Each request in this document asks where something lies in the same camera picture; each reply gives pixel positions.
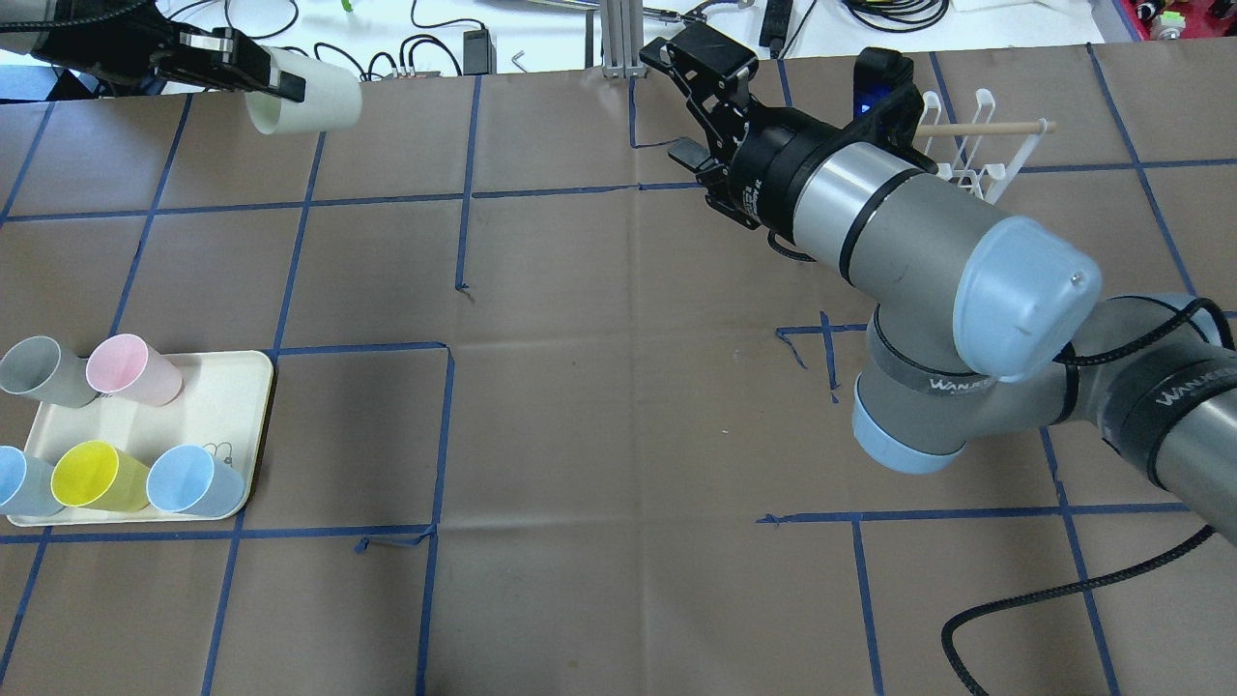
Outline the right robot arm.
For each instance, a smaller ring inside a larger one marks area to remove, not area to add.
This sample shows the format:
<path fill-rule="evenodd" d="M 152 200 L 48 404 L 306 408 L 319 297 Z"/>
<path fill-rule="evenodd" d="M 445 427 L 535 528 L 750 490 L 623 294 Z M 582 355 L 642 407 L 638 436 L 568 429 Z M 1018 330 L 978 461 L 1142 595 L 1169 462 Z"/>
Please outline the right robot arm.
<path fill-rule="evenodd" d="M 669 150 L 708 206 L 875 299 L 854 439 L 931 473 L 970 441 L 1092 422 L 1102 440 L 1235 539 L 1235 347 L 1205 297 L 1118 295 L 1086 253 L 936 176 L 915 150 L 914 63 L 870 47 L 842 129 L 748 89 L 760 58 L 703 25 L 640 52 L 705 132 Z"/>

